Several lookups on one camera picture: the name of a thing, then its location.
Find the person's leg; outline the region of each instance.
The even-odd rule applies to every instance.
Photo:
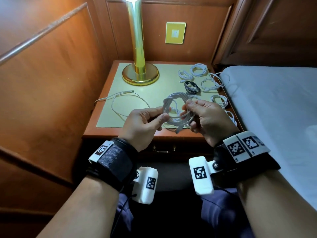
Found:
[[[129,234],[131,234],[131,229],[132,229],[131,225],[133,221],[133,215],[129,208],[129,202],[127,202],[125,206],[123,207],[127,199],[128,197],[125,194],[122,194],[122,193],[119,194],[118,206],[117,206],[116,215],[115,215],[113,226],[112,226],[112,229],[114,228],[114,232],[111,238],[128,237]]]
[[[214,194],[201,196],[201,218],[214,228],[215,237],[254,238],[237,190],[215,190]]]

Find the yellow mat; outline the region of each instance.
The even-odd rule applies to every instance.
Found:
[[[143,99],[145,99],[150,107],[158,107],[163,105],[163,100],[170,94],[175,92],[186,92],[184,88],[184,83],[180,83],[181,78],[178,76],[178,71],[183,69],[189,73],[189,69],[192,65],[175,65],[175,64],[154,64],[159,70],[159,79],[148,86],[133,86],[131,84],[126,83],[122,79],[122,70],[129,63],[120,63],[115,74],[113,83],[111,85],[108,96],[111,94],[134,90],[135,93],[140,95]],[[195,77],[194,82],[201,88],[200,82],[204,80],[206,76],[203,77]],[[214,86],[212,82],[205,82],[205,86],[211,87]],[[210,97],[212,95],[218,94],[217,91],[209,91],[207,93],[201,92],[199,94],[200,99],[210,101]],[[113,97],[107,99],[99,120],[97,122],[96,127],[106,127],[106,128],[121,128],[123,127],[124,121],[126,117],[119,116],[111,109]],[[181,110],[182,105],[184,104],[183,100],[178,98],[175,100],[178,109]],[[123,94],[118,96],[113,104],[114,110],[116,112],[129,115],[129,113],[135,108],[147,108],[146,103],[134,95],[133,93]],[[164,124],[164,128],[175,128],[173,125]]]

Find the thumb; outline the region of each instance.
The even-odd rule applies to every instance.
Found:
[[[202,116],[205,112],[205,107],[196,104],[193,100],[189,99],[186,101],[186,107],[189,111],[192,111],[199,116]]]
[[[169,119],[170,119],[170,116],[168,114],[165,114],[165,113],[161,114],[157,116],[154,120],[149,122],[149,126],[151,127],[151,129],[157,130],[158,128],[162,126],[162,124],[164,124]]]

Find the lamp base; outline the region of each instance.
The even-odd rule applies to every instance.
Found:
[[[134,64],[129,64],[122,71],[122,78],[127,83],[143,86],[154,83],[159,78],[159,70],[153,64],[145,64],[145,73],[137,74],[134,69]]]

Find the person's left hand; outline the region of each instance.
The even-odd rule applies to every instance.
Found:
[[[151,143],[157,130],[170,116],[163,113],[163,107],[135,109],[126,118],[119,138],[126,140],[140,152]]]

